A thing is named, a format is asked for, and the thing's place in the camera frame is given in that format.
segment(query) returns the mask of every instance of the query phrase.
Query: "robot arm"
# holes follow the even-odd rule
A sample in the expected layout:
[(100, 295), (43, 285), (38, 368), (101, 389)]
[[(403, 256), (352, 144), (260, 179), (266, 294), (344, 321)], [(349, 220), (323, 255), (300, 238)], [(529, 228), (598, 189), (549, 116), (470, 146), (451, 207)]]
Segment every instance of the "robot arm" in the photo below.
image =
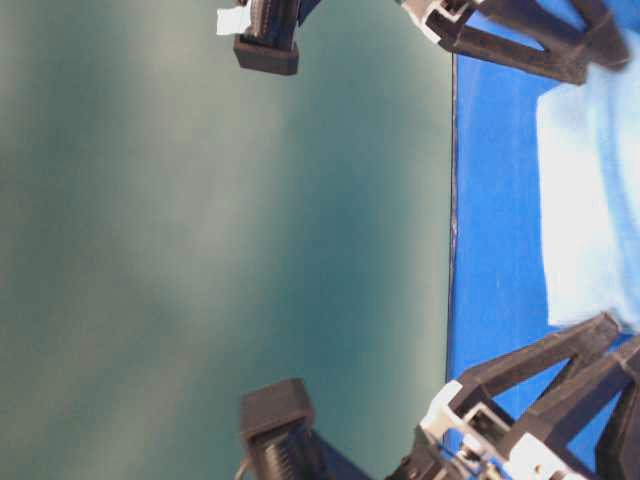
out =
[[(640, 478), (640, 335), (607, 353), (618, 335), (618, 324), (603, 314), (467, 370), (433, 399), (411, 453), (387, 480)], [(520, 418), (494, 402), (562, 360), (567, 364)], [(567, 444), (620, 392), (592, 472)], [(368, 480), (312, 430), (313, 409), (300, 380), (245, 396), (241, 417), (257, 480)], [(449, 432), (461, 435), (456, 452), (445, 447)]]
[[(246, 5), (247, 0), (236, 0)], [(294, 75), (299, 54), (294, 33), (321, 0), (253, 0), (252, 24), (236, 36), (240, 66)], [(584, 31), (544, 10), (535, 0), (396, 0), (415, 25), (447, 51), (582, 84), (594, 62), (619, 70), (629, 51), (602, 0), (572, 0)], [(474, 12), (536, 40), (540, 49), (467, 26)]]

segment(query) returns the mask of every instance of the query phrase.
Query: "white plastic part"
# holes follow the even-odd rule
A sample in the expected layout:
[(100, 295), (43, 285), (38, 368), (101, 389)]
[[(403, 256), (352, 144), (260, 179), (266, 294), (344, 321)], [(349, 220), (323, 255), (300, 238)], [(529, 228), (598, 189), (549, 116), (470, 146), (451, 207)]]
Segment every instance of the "white plastic part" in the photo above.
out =
[(440, 36), (427, 27), (427, 17), (433, 11), (434, 0), (405, 0), (402, 8), (406, 10), (416, 27), (433, 43), (440, 41)]
[(251, 3), (239, 5), (234, 8), (218, 9), (218, 35), (234, 35), (244, 33), (251, 26)]
[(420, 427), (425, 432), (429, 432), (437, 439), (442, 439), (444, 433), (455, 426), (455, 422), (452, 421), (451, 416), (448, 414), (448, 411), (450, 411), (449, 402), (453, 400), (460, 390), (462, 390), (462, 384), (452, 380), (433, 397), (427, 414), (420, 422)]
[(511, 449), (509, 461), (503, 468), (516, 480), (550, 480), (557, 472), (562, 473), (566, 480), (586, 480), (530, 433), (525, 433)]

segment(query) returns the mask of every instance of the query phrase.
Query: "blue surface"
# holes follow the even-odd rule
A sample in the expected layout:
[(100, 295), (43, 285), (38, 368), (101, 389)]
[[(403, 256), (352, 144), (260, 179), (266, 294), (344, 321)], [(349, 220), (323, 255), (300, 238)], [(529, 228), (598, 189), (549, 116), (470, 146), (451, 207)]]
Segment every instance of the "blue surface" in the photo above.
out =
[[(566, 5), (540, 2), (559, 14)], [(640, 25), (640, 0), (608, 2), (619, 25)], [(477, 28), (510, 36), (479, 15)], [(457, 57), (457, 238), (448, 376), (531, 343), (552, 329), (540, 248), (535, 111), (557, 82)], [(501, 395), (519, 415), (553, 372)], [(592, 448), (611, 404), (571, 444), (593, 466)]]

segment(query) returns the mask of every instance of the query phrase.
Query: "blue towel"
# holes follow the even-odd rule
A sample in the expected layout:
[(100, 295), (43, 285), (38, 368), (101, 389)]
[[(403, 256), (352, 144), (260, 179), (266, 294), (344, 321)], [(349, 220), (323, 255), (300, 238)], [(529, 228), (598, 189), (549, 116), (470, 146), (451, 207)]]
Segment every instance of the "blue towel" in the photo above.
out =
[(549, 323), (609, 311), (640, 333), (640, 36), (622, 73), (538, 100), (542, 256)]

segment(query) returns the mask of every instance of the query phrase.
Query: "fabric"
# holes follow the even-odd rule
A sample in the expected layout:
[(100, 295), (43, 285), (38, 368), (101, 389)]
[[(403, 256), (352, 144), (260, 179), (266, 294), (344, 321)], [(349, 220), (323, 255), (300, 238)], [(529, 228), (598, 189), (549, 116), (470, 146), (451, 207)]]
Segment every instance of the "fabric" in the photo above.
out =
[(581, 87), (538, 100), (541, 243), (548, 320), (608, 310), (640, 332), (640, 36), (622, 73), (590, 67)]

